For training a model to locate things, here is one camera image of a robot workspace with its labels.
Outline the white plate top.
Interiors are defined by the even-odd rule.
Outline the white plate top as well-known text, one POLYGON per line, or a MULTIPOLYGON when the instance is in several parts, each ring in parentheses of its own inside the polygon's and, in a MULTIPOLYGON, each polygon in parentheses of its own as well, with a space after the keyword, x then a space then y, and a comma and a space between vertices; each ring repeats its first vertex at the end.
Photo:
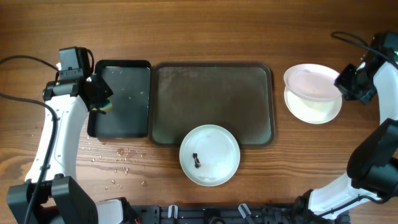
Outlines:
POLYGON ((331 101, 341 97, 334 85, 339 73, 332 68, 304 63, 290 67, 284 73, 289 91, 298 97, 312 101, 331 101))

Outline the green yellow sponge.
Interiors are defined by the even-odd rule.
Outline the green yellow sponge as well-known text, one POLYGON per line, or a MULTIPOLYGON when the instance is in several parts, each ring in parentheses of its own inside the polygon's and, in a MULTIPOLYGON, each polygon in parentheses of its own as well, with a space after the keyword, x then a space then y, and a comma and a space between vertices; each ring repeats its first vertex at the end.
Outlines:
POLYGON ((113 104, 112 104, 111 100, 110 100, 110 99, 107 99, 107 100, 100 106, 100 110, 101 110, 101 111, 104 111, 104 112, 107 112, 107 111, 111 110, 112 107, 113 107, 113 104))

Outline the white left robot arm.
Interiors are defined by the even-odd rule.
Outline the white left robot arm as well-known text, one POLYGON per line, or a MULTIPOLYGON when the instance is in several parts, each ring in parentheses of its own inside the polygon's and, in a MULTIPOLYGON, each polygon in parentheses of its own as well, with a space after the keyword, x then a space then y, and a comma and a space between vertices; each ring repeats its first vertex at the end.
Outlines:
POLYGON ((76 182, 80 132, 89 112, 106 114, 113 91, 94 73, 94 57, 84 47, 60 49, 60 68, 47 83, 45 121, 32 167, 12 186, 7 204, 18 223, 127 223, 135 213, 125 198, 94 202, 76 182))

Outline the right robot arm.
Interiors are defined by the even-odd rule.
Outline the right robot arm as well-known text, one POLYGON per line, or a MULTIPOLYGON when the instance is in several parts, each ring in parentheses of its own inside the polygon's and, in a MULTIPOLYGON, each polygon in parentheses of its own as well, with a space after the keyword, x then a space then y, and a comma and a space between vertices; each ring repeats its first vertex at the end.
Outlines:
POLYGON ((360 66, 349 64, 333 84, 346 100, 367 104, 377 95, 380 125, 353 151, 346 173, 297 198, 295 223, 330 223, 364 202, 383 204, 397 196, 397 33, 380 32, 370 44, 359 38, 354 45, 368 54, 360 66))

